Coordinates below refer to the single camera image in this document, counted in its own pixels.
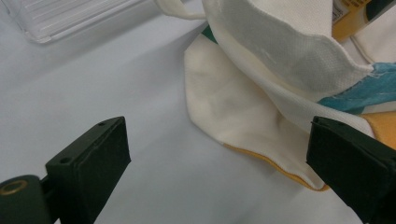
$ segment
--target blue fabric patch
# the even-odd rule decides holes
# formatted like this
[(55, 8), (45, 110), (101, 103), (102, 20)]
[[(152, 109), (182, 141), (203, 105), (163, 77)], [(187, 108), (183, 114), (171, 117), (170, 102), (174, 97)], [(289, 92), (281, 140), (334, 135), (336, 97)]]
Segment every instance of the blue fabric patch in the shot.
[(375, 63), (374, 71), (353, 87), (318, 103), (351, 114), (367, 105), (396, 101), (396, 63)]

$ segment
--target white surface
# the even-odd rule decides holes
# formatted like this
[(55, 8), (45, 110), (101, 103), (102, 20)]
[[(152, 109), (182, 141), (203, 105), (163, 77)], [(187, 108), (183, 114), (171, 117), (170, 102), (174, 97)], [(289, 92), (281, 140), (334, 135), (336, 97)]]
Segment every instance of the white surface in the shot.
[(360, 223), (331, 190), (305, 189), (191, 124), (182, 56), (201, 24), (147, 2), (38, 46), (0, 10), (0, 181), (43, 177), (92, 125), (123, 115), (132, 163), (97, 224)]

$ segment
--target transparent container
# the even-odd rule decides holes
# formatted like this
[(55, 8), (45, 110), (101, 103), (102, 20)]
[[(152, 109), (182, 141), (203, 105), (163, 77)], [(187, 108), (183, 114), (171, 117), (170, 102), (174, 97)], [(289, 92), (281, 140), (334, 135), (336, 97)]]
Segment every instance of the transparent container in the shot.
[(144, 0), (1, 0), (25, 35), (47, 43)]

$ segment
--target orange stripe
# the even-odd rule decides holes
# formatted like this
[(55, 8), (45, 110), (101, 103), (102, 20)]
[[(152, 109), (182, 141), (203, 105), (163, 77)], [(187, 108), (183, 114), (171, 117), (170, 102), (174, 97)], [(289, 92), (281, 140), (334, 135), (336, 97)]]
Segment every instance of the orange stripe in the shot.
[(396, 112), (363, 114), (362, 118), (369, 122), (376, 140), (388, 147), (396, 149)]
[(261, 155), (261, 154), (259, 154), (259, 153), (252, 152), (252, 151), (249, 151), (249, 150), (246, 150), (246, 149), (242, 149), (242, 148), (240, 148), (240, 147), (233, 147), (233, 146), (230, 146), (230, 145), (228, 145), (228, 144), (223, 144), (223, 145), (224, 145), (225, 147), (229, 148), (229, 149), (232, 149), (232, 150), (235, 150), (235, 151), (238, 151), (238, 152), (242, 152), (242, 153), (248, 154), (248, 155), (250, 155), (250, 156), (259, 158), (259, 159), (261, 159), (261, 160), (267, 161), (268, 163), (270, 163), (270, 165), (274, 166), (280, 173), (282, 173), (282, 175), (285, 175), (285, 176), (287, 176), (288, 178), (290, 178), (290, 179), (292, 179), (292, 180), (294, 180), (294, 181), (297, 181), (299, 184), (303, 185), (304, 187), (306, 187), (306, 188), (308, 188), (308, 189), (312, 189), (312, 190), (314, 190), (314, 191), (325, 191), (325, 190), (329, 189), (329, 186), (327, 186), (327, 185), (324, 185), (323, 188), (321, 188), (321, 189), (314, 189), (314, 188), (312, 188), (308, 183), (306, 183), (306, 182), (305, 182), (302, 178), (300, 178), (298, 175), (293, 175), (293, 174), (290, 174), (290, 173), (286, 172), (286, 171), (285, 171), (284, 169), (282, 169), (279, 165), (277, 165), (274, 161), (271, 161), (271, 159), (269, 159), (268, 157), (265, 157), (265, 156), (263, 156), (263, 155)]

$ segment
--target table surface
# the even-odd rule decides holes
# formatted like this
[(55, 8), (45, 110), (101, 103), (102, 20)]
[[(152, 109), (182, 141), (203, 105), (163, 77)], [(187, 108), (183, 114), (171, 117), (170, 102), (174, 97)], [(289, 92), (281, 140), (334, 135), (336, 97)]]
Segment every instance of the table surface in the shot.
[(97, 224), (361, 223), (333, 191), (305, 189), (191, 123), (183, 51), (204, 28), (146, 1), (38, 45), (0, 8), (0, 181), (44, 177), (91, 126), (124, 116), (132, 162)]

